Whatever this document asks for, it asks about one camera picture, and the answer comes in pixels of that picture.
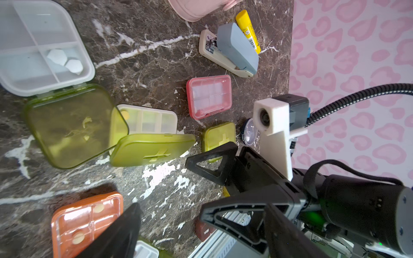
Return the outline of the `small dark red pillbox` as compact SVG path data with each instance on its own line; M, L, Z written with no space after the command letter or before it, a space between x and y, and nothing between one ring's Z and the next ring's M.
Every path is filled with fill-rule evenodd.
M202 222L199 217L195 219L195 234L201 242L207 240L215 231L213 226Z

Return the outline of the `small yellow pillbox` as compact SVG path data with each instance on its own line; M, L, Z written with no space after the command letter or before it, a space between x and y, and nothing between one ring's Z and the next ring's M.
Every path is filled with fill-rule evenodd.
M230 194L229 194L229 192L228 192L228 190L227 190L226 187L223 188L223 196L224 196L225 198L230 197Z

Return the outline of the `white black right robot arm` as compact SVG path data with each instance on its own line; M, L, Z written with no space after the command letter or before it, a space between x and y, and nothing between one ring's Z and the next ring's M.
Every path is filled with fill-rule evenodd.
M229 197L203 204L200 220L272 258L323 258L295 224L386 257L413 255L413 191L395 178L324 160L286 176L249 147L227 143L186 160Z

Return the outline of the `pink red rectangular pillbox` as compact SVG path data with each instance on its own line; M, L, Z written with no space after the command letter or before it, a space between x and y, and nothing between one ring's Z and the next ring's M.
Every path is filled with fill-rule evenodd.
M201 120L232 107L232 83L229 75L195 77L187 81L190 117Z

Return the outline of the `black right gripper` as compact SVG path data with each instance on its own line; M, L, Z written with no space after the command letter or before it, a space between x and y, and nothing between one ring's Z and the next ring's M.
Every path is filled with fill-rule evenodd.
M310 195L304 190L307 172L292 170L287 180L261 155L229 142L186 159L185 168L217 185L224 186L230 175L230 197L202 205L200 220L228 234L257 254L268 247L265 233L265 208L274 206L288 221L310 207Z

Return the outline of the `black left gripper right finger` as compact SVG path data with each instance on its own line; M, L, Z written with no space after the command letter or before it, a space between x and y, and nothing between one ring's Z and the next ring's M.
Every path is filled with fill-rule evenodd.
M265 238L272 258L326 258L288 218L273 204L265 206Z

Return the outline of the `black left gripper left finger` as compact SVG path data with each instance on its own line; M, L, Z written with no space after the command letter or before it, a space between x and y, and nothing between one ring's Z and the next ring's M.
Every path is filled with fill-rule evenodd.
M142 210L133 203L78 258L132 258L140 235Z

